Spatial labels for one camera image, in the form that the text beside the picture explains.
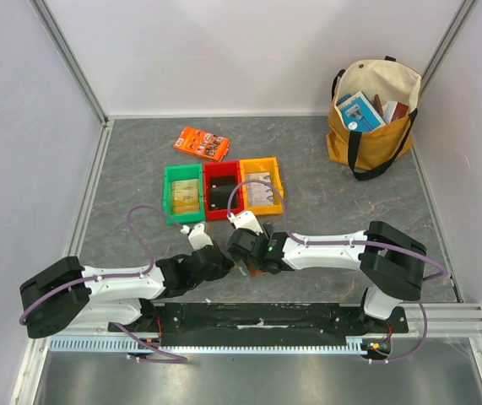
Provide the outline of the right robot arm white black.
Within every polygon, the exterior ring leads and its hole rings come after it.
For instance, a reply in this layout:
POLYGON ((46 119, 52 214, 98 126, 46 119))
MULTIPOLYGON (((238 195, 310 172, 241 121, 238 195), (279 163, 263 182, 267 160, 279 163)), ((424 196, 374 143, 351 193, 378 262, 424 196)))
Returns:
POLYGON ((309 236, 235 229, 227 251, 237 261, 264 273, 316 267, 349 269, 371 282, 357 310, 359 326, 376 332, 402 302, 421 298, 426 248, 390 224, 372 221, 367 230, 339 236, 309 236))

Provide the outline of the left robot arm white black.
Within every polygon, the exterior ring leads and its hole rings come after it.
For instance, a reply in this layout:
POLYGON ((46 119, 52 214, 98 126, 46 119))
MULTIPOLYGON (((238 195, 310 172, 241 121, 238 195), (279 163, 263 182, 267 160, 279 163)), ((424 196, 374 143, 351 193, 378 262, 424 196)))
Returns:
POLYGON ((98 268, 64 257, 19 287, 19 323, 29 338, 47 338, 77 324, 120 323, 140 332, 156 321, 152 300, 175 298, 234 267, 217 246, 160 259, 152 267, 98 268))

